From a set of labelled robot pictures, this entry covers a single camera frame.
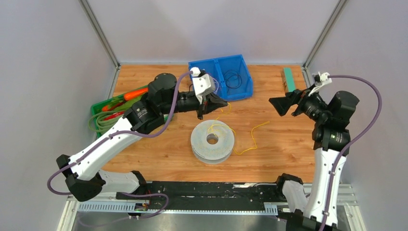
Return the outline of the white perforated cable spool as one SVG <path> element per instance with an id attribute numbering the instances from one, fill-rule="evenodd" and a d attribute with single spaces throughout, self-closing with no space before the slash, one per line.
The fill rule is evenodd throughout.
<path id="1" fill-rule="evenodd" d="M 216 165 L 233 152 L 235 137 L 231 128 L 218 120 L 199 123 L 191 133 L 191 148 L 201 162 Z"/>

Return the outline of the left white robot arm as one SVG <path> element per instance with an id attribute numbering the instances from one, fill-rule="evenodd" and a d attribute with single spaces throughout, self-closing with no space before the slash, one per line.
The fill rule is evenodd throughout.
<path id="1" fill-rule="evenodd" d="M 195 111 L 197 117 L 227 106 L 214 92 L 208 73 L 193 74 L 193 89 L 179 91 L 181 78 L 170 73 L 158 74 L 147 86 L 148 91 L 127 109 L 116 123 L 83 151 L 61 155 L 56 162 L 65 176 L 68 194 L 78 201 L 88 201 L 101 193 L 130 194 L 142 199 L 147 193 L 145 179 L 138 171 L 115 173 L 102 167 L 122 150 L 142 138 L 163 133 L 175 113 Z"/>

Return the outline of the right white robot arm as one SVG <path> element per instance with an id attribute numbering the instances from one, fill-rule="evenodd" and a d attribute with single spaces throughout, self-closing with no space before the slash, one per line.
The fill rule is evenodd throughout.
<path id="1" fill-rule="evenodd" d="M 283 173 L 277 177 L 275 197 L 287 201 L 290 213 L 286 221 L 288 231 L 337 231 L 337 196 L 340 175 L 351 142 L 347 126 L 359 99 L 350 92 L 338 91 L 329 103 L 317 92 L 294 90 L 284 97 L 270 98 L 280 116 L 296 105 L 292 116 L 305 114 L 315 122 L 315 172 L 309 195 L 299 177 Z"/>

